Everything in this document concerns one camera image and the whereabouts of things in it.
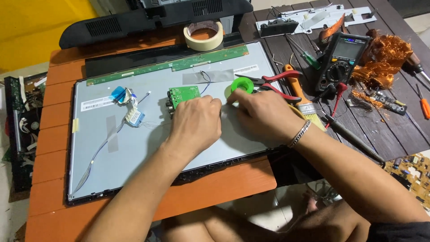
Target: silver bracelet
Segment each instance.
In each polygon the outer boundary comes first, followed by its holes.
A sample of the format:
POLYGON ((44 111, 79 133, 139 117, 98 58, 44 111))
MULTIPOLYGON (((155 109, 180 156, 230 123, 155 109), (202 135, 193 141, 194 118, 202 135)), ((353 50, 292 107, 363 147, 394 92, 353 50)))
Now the silver bracelet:
POLYGON ((310 120, 306 120, 306 123, 303 125, 303 128, 299 131, 299 133, 294 137, 293 141, 288 145, 288 148, 292 148, 298 142, 298 140, 303 136, 303 134, 307 131, 310 126, 310 120))

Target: green spool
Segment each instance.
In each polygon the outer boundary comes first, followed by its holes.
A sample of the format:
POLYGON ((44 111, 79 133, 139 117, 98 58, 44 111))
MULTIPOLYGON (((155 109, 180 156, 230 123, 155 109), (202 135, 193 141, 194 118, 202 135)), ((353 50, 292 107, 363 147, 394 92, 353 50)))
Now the green spool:
POLYGON ((233 92, 237 88, 240 88, 246 91, 247 93, 251 94, 252 91, 254 90, 254 83, 249 78, 240 77, 235 79, 231 84, 231 92, 233 92))

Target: hand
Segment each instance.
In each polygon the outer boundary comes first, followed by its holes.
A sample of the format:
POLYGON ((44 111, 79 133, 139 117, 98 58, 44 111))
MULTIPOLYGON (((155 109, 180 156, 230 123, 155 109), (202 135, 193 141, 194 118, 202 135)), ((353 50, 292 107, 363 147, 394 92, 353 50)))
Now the hand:
POLYGON ((287 144, 305 124, 276 92, 262 91, 248 94, 236 89, 227 103, 239 102, 237 118, 251 132, 267 140, 287 144))
POLYGON ((166 142, 193 159, 221 136, 220 110, 221 100, 209 95, 179 103, 166 142))

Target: pliers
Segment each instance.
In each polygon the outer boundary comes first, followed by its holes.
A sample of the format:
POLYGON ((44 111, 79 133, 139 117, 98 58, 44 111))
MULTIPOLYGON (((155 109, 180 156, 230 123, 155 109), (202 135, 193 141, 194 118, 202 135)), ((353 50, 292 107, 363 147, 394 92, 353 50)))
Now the pliers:
POLYGON ((286 95, 270 84, 282 78, 298 78, 300 75, 303 75, 303 73, 301 73, 300 71, 284 71, 283 73, 278 74, 276 76, 272 76, 272 77, 262 76, 261 78, 252 78, 252 77, 247 77, 239 74, 235 74, 235 75, 238 77, 251 79, 252 82, 254 83, 254 86, 258 86, 261 89, 268 90, 268 91, 269 90, 275 91, 277 94, 281 95, 282 98, 284 98, 287 102, 291 104, 296 104, 301 101, 301 97, 286 95))

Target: orange screwdriver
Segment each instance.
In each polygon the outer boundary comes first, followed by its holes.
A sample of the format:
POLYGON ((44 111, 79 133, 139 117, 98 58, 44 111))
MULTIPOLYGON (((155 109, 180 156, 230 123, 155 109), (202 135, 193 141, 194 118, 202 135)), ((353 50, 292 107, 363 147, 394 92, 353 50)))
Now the orange screwdriver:
POLYGON ((423 94, 421 94, 421 90, 420 87, 417 84, 417 89, 418 89, 418 96, 420 97, 420 103, 421 103, 421 109, 423 110, 424 113, 424 117, 426 119, 430 119, 430 106, 429 103, 427 102, 427 99, 423 98, 423 94))

